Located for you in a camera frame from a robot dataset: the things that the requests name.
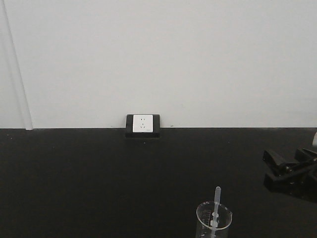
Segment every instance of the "white outlet faceplate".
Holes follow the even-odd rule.
[[[133,132],[153,132],[153,115],[133,115]]]

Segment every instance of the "plastic pipette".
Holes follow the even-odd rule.
[[[214,191],[214,210],[213,210],[213,219],[211,221],[212,224],[212,231],[211,231],[211,238],[215,237],[215,228],[217,228],[218,223],[217,223],[217,217],[218,217],[218,206],[220,204],[220,195],[221,195],[221,187],[216,187]]]

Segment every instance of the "wall socket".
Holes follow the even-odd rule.
[[[159,115],[128,114],[125,137],[159,138]]]
[[[153,132],[153,115],[133,115],[132,132]]]

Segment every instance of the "black countertop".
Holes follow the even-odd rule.
[[[293,158],[315,128],[0,130],[1,238],[192,238],[196,208],[233,212],[230,238],[315,238],[317,204],[263,186],[271,148]]]

